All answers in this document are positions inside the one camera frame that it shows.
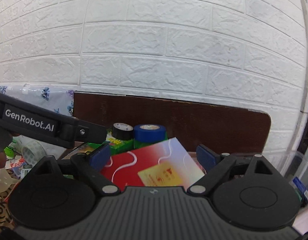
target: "ribbed surface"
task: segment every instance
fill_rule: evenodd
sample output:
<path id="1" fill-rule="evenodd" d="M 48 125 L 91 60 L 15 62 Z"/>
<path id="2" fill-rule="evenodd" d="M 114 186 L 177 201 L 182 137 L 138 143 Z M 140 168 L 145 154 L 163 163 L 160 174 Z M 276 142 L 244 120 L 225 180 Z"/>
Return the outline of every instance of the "ribbed surface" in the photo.
<path id="1" fill-rule="evenodd" d="M 186 195 L 181 187 L 128 187 L 115 197 L 103 198 L 85 220 L 69 228 L 35 231 L 18 227 L 26 240 L 294 240 L 291 228 L 251 232 L 220 219 L 208 201 Z"/>

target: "white brick wall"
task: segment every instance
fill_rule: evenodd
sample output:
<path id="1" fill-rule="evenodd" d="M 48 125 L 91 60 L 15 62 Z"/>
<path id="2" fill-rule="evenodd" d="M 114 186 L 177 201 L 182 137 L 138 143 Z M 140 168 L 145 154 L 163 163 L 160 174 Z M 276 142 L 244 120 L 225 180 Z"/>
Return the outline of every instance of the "white brick wall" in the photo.
<path id="1" fill-rule="evenodd" d="M 300 0 L 0 0 L 0 84 L 264 111 L 265 151 L 289 144 L 305 63 Z"/>

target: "blue tape roll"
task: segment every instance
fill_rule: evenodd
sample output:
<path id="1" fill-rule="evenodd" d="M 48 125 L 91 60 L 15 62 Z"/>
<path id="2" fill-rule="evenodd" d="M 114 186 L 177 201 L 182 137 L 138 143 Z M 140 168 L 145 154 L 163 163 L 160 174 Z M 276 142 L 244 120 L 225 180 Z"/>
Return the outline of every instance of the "blue tape roll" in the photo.
<path id="1" fill-rule="evenodd" d="M 140 124 L 134 127 L 134 139 L 139 142 L 154 143 L 165 139 L 166 129 L 158 124 Z"/>

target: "screw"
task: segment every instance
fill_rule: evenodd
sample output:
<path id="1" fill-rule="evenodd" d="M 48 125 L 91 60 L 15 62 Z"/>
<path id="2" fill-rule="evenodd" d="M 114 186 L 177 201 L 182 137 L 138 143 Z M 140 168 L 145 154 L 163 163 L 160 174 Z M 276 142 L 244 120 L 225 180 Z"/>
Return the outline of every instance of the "screw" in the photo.
<path id="1" fill-rule="evenodd" d="M 203 192 L 206 191 L 206 188 L 204 186 L 201 185 L 194 185 L 192 187 L 190 187 L 190 191 L 196 194 L 202 194 Z"/>
<path id="2" fill-rule="evenodd" d="M 118 187 L 114 185 L 106 185 L 102 188 L 102 191 L 106 194 L 113 194 L 118 191 Z"/>

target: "clear tape roll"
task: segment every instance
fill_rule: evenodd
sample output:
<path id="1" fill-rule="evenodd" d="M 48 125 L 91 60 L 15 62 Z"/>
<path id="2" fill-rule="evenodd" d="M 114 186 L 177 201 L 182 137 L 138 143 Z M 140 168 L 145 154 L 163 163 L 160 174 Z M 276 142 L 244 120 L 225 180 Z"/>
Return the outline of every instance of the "clear tape roll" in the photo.
<path id="1" fill-rule="evenodd" d="M 32 140 L 22 147 L 22 156 L 28 164 L 33 166 L 46 156 L 44 148 L 38 141 Z"/>

